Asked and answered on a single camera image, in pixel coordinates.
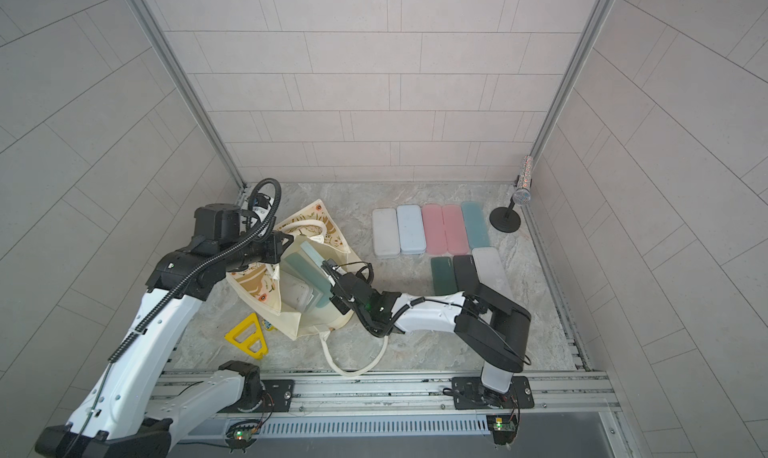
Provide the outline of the floral canvas tote bag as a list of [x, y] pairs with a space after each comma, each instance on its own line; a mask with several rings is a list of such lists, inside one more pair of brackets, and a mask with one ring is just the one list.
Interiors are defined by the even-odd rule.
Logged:
[[351, 264], [358, 255], [351, 249], [333, 221], [325, 204], [316, 200], [275, 226], [293, 240], [271, 265], [251, 264], [244, 271], [231, 272], [226, 281], [240, 299], [266, 322], [291, 340], [317, 335], [330, 368], [353, 378], [371, 371], [383, 358], [388, 340], [383, 339], [371, 363], [345, 371], [333, 360], [328, 348], [331, 333], [344, 327], [353, 313], [340, 312], [331, 303], [331, 282], [322, 271], [325, 260]]

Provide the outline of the pale mint case lid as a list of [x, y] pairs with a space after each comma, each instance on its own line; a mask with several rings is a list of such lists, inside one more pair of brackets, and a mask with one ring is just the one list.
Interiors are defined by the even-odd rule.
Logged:
[[315, 249], [312, 241], [305, 241], [300, 246], [301, 252], [306, 256], [308, 270], [304, 272], [304, 277], [309, 280], [312, 286], [320, 293], [317, 301], [317, 308], [324, 308], [330, 303], [331, 281], [328, 275], [323, 271], [323, 257]]

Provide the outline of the frosted clear pen case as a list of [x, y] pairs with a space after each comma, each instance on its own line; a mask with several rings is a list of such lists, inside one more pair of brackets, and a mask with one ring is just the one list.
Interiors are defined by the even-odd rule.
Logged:
[[281, 275], [279, 289], [282, 304], [299, 313], [304, 313], [313, 308], [321, 297], [312, 285], [289, 273]]

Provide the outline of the white glossy tin pencil case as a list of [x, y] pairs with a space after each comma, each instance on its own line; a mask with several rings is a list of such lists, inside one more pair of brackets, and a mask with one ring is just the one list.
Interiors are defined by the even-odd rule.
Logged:
[[377, 258], [393, 258], [400, 254], [400, 238], [395, 209], [375, 209], [372, 213], [373, 250]]

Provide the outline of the pale mint pencil case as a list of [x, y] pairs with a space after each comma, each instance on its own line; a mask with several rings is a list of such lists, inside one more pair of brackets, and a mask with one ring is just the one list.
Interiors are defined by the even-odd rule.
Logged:
[[426, 251], [422, 211], [418, 205], [401, 205], [396, 209], [400, 250], [404, 255], [421, 255]]

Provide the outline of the dark green pencil case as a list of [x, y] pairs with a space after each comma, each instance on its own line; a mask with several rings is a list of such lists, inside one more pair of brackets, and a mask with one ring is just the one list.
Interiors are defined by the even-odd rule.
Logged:
[[435, 296], [447, 296], [458, 292], [453, 259], [451, 257], [432, 258], [430, 266]]

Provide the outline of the dark grey pencil case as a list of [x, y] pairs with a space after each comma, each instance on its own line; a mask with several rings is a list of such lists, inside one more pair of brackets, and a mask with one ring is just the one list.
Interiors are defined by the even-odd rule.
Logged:
[[457, 289], [461, 292], [474, 294], [479, 284], [479, 278], [473, 256], [454, 256], [453, 269]]

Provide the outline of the pink translucent pencil case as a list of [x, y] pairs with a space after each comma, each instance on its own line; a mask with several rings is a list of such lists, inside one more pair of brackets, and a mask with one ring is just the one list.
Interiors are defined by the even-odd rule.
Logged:
[[470, 252], [463, 213], [459, 205], [442, 207], [447, 252], [454, 256], [467, 255]]

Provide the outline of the teal translucent pencil case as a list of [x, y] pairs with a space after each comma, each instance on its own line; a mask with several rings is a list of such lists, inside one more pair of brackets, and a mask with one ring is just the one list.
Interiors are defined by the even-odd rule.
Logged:
[[463, 202], [460, 207], [470, 249], [490, 247], [486, 218], [481, 204]]

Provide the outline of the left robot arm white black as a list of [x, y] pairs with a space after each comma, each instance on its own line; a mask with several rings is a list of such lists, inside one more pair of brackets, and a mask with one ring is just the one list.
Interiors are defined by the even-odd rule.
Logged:
[[110, 356], [93, 391], [64, 425], [45, 428], [34, 450], [44, 457], [164, 457], [190, 431], [226, 408], [271, 415], [278, 398], [258, 366], [230, 360], [184, 388], [167, 404], [152, 392], [179, 338], [230, 272], [252, 263], [276, 264], [291, 235], [194, 238], [167, 254], [147, 282], [132, 328]]

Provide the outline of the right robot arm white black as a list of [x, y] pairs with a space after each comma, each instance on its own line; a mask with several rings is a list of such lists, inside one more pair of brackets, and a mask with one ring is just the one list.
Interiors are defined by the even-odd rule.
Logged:
[[330, 302], [342, 313], [353, 312], [372, 336], [415, 331], [450, 333], [484, 360], [481, 407], [510, 408], [519, 403], [512, 376], [528, 363], [526, 349], [532, 321], [528, 310], [494, 289], [475, 281], [467, 291], [429, 297], [378, 292], [369, 266], [346, 272], [331, 260], [322, 264], [330, 282]]

